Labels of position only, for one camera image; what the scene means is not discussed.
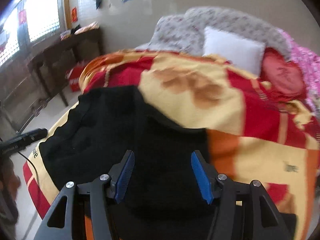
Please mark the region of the black pants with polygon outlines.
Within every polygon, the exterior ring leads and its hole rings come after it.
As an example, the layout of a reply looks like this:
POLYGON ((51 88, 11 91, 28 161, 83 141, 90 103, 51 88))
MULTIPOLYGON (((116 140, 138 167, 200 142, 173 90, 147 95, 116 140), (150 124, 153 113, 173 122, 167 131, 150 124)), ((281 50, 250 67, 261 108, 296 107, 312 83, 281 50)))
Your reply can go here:
POLYGON ((293 239, 296 217, 280 213, 263 185, 233 181, 213 162, 234 139, 180 127, 135 86, 80 96, 67 122, 39 149, 59 194, 37 239, 293 239), (135 166, 125 197, 108 198, 108 175, 127 150, 135 166), (218 172, 220 197, 202 198, 191 154, 218 172))

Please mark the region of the red yellow orange blanket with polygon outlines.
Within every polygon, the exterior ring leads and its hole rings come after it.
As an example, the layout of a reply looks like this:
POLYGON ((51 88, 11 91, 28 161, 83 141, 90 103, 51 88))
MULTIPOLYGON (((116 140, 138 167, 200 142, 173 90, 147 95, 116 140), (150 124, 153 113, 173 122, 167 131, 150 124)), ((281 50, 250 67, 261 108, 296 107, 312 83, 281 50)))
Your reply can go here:
MULTIPOLYGON (((233 152, 214 153, 213 162, 238 182, 259 179, 281 212, 297 216, 294 238, 306 239, 319 166, 319 124, 304 103, 273 101, 269 82, 216 55, 123 50, 93 59, 79 78, 80 96, 126 86, 137 87, 146 103, 180 127, 232 137, 233 152)), ((40 143, 67 122, 78 103, 40 143)), ((45 168, 40 143, 24 164, 23 175, 44 217, 59 189, 45 168)))

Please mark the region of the dark wooden table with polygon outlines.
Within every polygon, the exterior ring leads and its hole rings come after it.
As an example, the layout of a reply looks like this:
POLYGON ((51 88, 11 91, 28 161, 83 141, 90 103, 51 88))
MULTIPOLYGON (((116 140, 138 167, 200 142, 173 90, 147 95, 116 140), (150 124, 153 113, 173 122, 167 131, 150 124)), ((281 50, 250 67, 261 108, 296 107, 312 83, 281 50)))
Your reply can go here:
POLYGON ((98 46, 98 51, 100 55, 104 54, 104 44, 103 44, 103 31, 101 28, 92 29, 85 31, 79 34, 73 34, 71 37, 66 38, 65 40, 56 42, 55 44, 49 46, 44 49, 40 53, 38 53, 35 57, 31 59, 28 64, 28 67, 31 70, 34 70, 37 78, 40 81, 42 88, 44 89, 45 94, 49 99, 54 97, 54 92, 59 94, 63 104, 67 107, 68 101, 63 93, 63 88, 58 83, 58 78, 56 71, 53 69, 53 64, 61 58, 61 54, 65 51, 71 50, 74 54, 76 61, 80 61, 80 54, 77 46, 84 41, 94 42, 98 46), (41 67, 46 66, 48 68, 49 74, 54 81, 54 90, 51 92, 48 88, 48 85, 41 73, 41 67))

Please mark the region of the red shopping bag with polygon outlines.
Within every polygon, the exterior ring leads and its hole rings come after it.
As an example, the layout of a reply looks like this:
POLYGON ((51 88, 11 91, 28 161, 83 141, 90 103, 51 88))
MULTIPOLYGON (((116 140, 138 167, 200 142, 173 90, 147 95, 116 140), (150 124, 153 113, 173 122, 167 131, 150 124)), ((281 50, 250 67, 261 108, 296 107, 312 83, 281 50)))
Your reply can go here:
POLYGON ((79 78, 89 61, 81 61, 76 63, 74 67, 66 72, 65 78, 72 92, 80 91, 79 78))

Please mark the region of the red heart cushion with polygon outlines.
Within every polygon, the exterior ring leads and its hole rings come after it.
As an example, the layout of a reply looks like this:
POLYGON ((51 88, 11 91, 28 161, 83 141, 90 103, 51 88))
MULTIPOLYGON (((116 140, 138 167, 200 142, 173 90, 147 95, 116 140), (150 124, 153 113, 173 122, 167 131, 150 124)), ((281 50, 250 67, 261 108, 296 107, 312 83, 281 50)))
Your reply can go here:
POLYGON ((306 85, 300 67, 292 61, 285 61, 273 48, 265 49, 259 79, 270 83, 267 90, 273 101, 289 102, 306 99, 306 85))

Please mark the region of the white pillow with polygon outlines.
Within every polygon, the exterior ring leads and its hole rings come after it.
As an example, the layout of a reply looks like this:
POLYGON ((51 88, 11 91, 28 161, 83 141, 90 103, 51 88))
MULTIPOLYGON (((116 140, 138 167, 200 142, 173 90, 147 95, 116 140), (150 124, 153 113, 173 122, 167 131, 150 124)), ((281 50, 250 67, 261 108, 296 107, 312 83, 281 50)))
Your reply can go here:
POLYGON ((204 56, 220 55, 237 68, 256 76, 259 76, 261 72, 265 48, 263 42, 250 40, 209 26, 204 29, 204 56))

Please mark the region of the window with grille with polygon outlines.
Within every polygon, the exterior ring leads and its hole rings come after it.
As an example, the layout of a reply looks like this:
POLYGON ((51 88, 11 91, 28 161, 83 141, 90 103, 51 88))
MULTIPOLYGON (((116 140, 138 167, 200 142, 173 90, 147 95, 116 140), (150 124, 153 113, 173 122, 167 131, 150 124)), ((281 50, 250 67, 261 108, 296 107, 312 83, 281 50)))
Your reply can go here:
POLYGON ((1 29, 1 64, 21 49, 18 41, 20 26, 27 28, 31 43, 60 28, 58 0, 22 0, 4 21, 1 29))

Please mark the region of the grey floral quilt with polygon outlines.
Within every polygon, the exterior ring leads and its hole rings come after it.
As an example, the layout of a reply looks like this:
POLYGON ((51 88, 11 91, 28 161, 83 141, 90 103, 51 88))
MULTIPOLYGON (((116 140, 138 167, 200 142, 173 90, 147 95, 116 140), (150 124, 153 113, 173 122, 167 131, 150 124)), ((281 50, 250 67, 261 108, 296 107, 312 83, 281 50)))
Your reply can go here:
POLYGON ((286 60, 291 57, 287 41, 276 27, 245 12, 222 7, 193 7, 185 14, 163 16, 156 24, 151 40, 137 49, 180 51, 200 56, 206 26, 263 42, 286 60))

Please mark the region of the pink patterned quilt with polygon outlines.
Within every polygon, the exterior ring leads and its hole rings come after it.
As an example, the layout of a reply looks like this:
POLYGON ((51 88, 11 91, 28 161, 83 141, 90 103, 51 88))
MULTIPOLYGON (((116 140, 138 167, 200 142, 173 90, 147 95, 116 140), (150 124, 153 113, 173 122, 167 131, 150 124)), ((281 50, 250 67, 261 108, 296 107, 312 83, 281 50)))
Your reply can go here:
POLYGON ((278 29, 278 31, 289 46, 290 60, 296 63, 303 73, 307 90, 306 102, 316 114, 319 114, 319 55, 309 48, 300 46, 284 30, 278 29))

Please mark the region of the red wall decoration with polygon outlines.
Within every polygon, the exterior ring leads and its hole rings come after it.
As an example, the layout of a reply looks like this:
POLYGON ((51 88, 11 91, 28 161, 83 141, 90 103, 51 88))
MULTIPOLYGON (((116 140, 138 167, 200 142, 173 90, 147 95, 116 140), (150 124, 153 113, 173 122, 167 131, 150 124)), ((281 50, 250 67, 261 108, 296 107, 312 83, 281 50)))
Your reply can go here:
POLYGON ((77 8, 74 7, 72 10, 71 10, 71 20, 72 20, 72 23, 75 23, 78 21, 78 13, 77 13, 77 8))

